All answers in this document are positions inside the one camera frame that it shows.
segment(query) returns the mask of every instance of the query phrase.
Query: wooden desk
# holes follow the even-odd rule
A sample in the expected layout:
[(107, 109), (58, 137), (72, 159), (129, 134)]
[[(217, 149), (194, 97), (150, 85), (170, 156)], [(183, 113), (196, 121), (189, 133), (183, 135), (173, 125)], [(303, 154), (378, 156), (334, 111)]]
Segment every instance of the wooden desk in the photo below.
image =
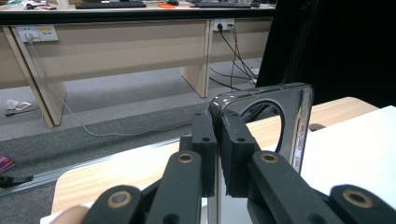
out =
[[(330, 126), (375, 110), (375, 106), (347, 97), (314, 106), (310, 123)], [(277, 123), (277, 119), (265, 119), (248, 127), (259, 145), (266, 147), (277, 142), (280, 128)], [(261, 135), (264, 132), (268, 132), (265, 137)], [(168, 158), (176, 151), (178, 142), (160, 147), (142, 147), (116, 154), (110, 161), (71, 170), (63, 174), (56, 184), (51, 213), (93, 202), (105, 190), (120, 184), (146, 187), (161, 178)]]
[[(30, 12), (14, 7), (0, 12), (0, 18), (6, 13), (10, 16), (14, 13), (26, 15), (35, 13), (44, 17), (52, 13), (54, 18), (62, 18), (61, 21), (53, 20), (59, 37), (58, 41), (34, 43), (39, 58), (36, 57), (35, 50), (29, 43), (21, 41), (17, 27), (8, 26), (15, 36), (14, 42), (21, 51), (19, 54), (22, 55), (29, 68), (31, 75), (26, 78), (33, 83), (31, 86), (37, 86), (39, 89), (40, 97), (36, 99), (38, 102), (43, 102), (48, 109), (51, 118), (49, 126), (52, 127), (61, 123), (64, 105), (59, 97), (65, 98), (67, 90), (64, 82), (69, 80), (182, 67), (181, 75), (199, 96), (206, 97), (209, 94), (209, 64), (231, 61), (233, 53), (219, 32), (213, 32), (214, 19), (224, 19), (224, 17), (216, 16), (219, 11), (190, 6), (192, 6), (191, 3), (181, 1), (174, 10), (157, 7), (157, 4), (148, 4), (147, 8), (124, 8), (123, 10), (76, 10), (74, 5), (71, 5), (70, 9), (54, 10), (55, 12), (45, 10)], [(271, 10), (271, 8), (245, 10), (243, 11), (246, 14), (245, 17), (240, 16), (240, 10), (222, 10), (235, 14), (226, 18), (235, 18), (238, 48), (243, 59), (262, 57), (272, 21), (271, 17), (252, 17), (248, 14)], [(113, 14), (118, 15), (122, 11), (129, 12), (125, 20), (137, 20), (135, 17), (131, 18), (131, 15), (142, 13), (143, 18), (138, 21), (111, 21)], [(153, 12), (162, 14), (165, 11), (169, 12), (169, 15), (160, 20), (148, 17)], [(194, 16), (192, 19), (188, 19), (188, 16), (183, 19), (174, 17), (179, 14), (178, 12), (183, 15), (195, 15), (196, 12), (202, 12), (205, 15), (210, 11), (213, 11), (215, 16), (210, 15), (210, 18)], [(70, 22), (64, 18), (81, 16), (81, 14), (86, 14), (83, 18), (92, 18), (92, 21)], [(108, 21), (94, 22), (95, 15), (102, 15), (108, 18)], [(24, 25), (43, 24), (39, 22), (43, 21), (36, 23), (29, 21)], [(233, 33), (231, 31), (223, 33), (225, 38), (233, 43)], [(26, 84), (23, 83), (24, 79), (17, 81), (22, 85)]]

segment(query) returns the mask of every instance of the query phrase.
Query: desk leg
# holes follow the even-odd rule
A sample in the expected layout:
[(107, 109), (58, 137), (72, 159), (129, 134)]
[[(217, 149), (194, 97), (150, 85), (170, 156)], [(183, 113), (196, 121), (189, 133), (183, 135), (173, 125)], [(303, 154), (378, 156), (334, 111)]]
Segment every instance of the desk leg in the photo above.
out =
[(213, 21), (206, 21), (205, 42), (203, 48), (202, 61), (199, 65), (186, 66), (181, 68), (181, 75), (189, 82), (201, 97), (207, 97), (209, 92), (209, 65), (210, 52), (212, 50)]
[(23, 59), (23, 55), (21, 54), (21, 51), (18, 47), (18, 44), (16, 43), (16, 41), (14, 39), (14, 36), (12, 35), (10, 29), (6, 26), (3, 26), (3, 31), (6, 34), (8, 43), (11, 46), (15, 57), (18, 60), (18, 64), (21, 67), (23, 75), (25, 76), (27, 82), (29, 83), (29, 86), (30, 86), (30, 89), (32, 90), (33, 96), (35, 97), (35, 100), (37, 101), (37, 104), (40, 107), (41, 113), (44, 116), (44, 121), (46, 121), (47, 125), (50, 128), (54, 127), (54, 122), (51, 118), (50, 112), (48, 111), (47, 106), (46, 106), (45, 102), (43, 101), (40, 90), (38, 89), (37, 85), (35, 84), (35, 80), (32, 76), (32, 73), (30, 73), (30, 70), (26, 64), (26, 61)]
[(28, 70), (26, 75), (32, 90), (36, 92), (35, 98), (40, 103), (41, 111), (50, 128), (61, 123), (62, 112), (66, 89), (63, 83), (50, 83), (37, 57), (32, 53), (31, 48), (27, 48), (21, 41), (16, 27), (12, 27), (12, 32), (19, 46), (18, 53), (24, 58), (24, 64)]

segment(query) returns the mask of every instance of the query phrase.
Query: power outlet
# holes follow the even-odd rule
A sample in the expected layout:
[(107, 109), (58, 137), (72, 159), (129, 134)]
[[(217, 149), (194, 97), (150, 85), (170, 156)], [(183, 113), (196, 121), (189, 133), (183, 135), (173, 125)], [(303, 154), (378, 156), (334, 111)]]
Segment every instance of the power outlet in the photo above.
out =
[(223, 20), (215, 20), (215, 24), (213, 26), (213, 31), (219, 30), (219, 25), (221, 24), (222, 30), (231, 30), (231, 26), (234, 23), (234, 19), (223, 19)]
[(29, 42), (27, 39), (28, 35), (33, 36), (33, 42), (41, 41), (35, 26), (17, 26), (17, 31), (20, 34), (22, 42)]
[(41, 41), (56, 41), (59, 40), (53, 25), (37, 25), (38, 35)]

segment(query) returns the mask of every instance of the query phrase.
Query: plug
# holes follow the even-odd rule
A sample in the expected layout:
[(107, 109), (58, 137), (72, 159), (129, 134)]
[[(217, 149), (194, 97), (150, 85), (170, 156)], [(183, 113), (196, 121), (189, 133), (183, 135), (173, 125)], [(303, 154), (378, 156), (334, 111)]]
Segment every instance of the plug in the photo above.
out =
[(222, 31), (222, 24), (221, 23), (218, 24), (218, 29), (219, 29), (220, 32)]
[(35, 37), (31, 33), (26, 33), (25, 37), (26, 37), (27, 41), (29, 42), (29, 44), (33, 44), (33, 40), (35, 39)]

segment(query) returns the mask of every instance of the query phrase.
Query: keyboard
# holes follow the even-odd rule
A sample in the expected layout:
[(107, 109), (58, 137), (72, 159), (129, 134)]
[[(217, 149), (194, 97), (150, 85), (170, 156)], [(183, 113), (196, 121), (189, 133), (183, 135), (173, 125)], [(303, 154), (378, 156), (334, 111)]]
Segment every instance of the keyboard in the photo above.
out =
[(142, 2), (76, 3), (76, 9), (146, 7)]
[(222, 7), (222, 8), (251, 8), (246, 3), (229, 3), (229, 2), (196, 2), (196, 7)]

